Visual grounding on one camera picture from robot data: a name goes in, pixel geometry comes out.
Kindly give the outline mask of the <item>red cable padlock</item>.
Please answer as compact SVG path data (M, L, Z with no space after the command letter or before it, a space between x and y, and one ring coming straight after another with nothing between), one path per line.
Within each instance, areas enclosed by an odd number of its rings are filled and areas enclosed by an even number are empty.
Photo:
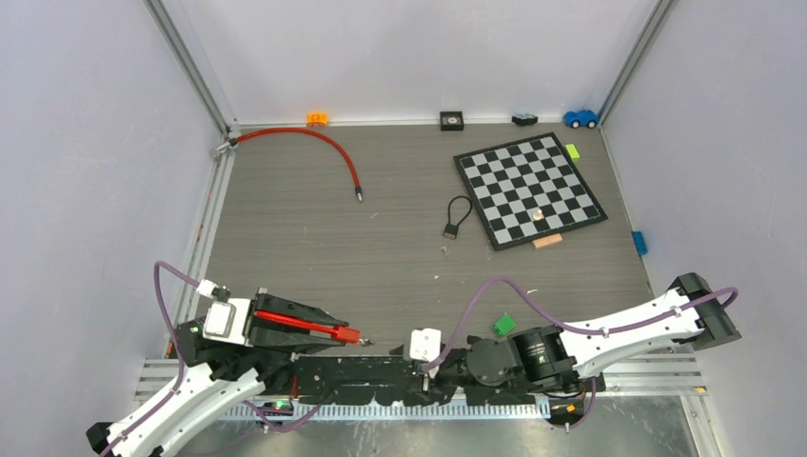
M269 311L262 311L256 310L253 312L253 316L268 322L272 322L275 324L304 329L309 331L316 331L323 334L327 334L330 336L332 340L348 343L348 344L357 344L361 339L361 333L355 329L345 326L325 326L321 324L316 324L312 322L308 322L305 320L297 319L294 317L285 316L283 314L273 313Z

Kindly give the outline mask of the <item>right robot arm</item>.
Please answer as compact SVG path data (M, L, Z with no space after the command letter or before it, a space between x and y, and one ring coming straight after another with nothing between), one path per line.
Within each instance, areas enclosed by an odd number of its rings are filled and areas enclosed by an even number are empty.
M578 322L565 322L533 302L514 280L502 282L547 324L503 339L478 339L467 350L456 345L474 307L496 279L484 283L467 305L448 342L436 328L414 329L394 349L414 365L415 374L430 387L456 368L454 384L472 387L533 388L563 391L592 382L606 368L653 349L690 345L694 350L717 347L740 339L726 309L738 289L709 289L695 273L678 277L662 295L638 306Z

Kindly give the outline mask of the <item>black cable padlock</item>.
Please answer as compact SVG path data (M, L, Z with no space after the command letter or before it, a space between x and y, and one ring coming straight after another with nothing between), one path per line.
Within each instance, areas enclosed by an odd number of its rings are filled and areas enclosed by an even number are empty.
M467 204L467 211L458 220L452 219L452 208L455 203L464 201ZM459 229L462 223L470 216L474 210L472 200L466 195L457 195L453 197L446 205L446 224L443 228L443 237L450 240L455 240L459 234Z

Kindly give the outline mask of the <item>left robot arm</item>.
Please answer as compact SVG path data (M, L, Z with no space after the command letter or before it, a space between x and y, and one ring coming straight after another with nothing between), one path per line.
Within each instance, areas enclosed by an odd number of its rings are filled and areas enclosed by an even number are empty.
M225 298L174 330L177 375L137 410L87 431L100 456L169 456L218 413L255 395L296 388L302 355L356 344L361 333L326 311L271 295Z

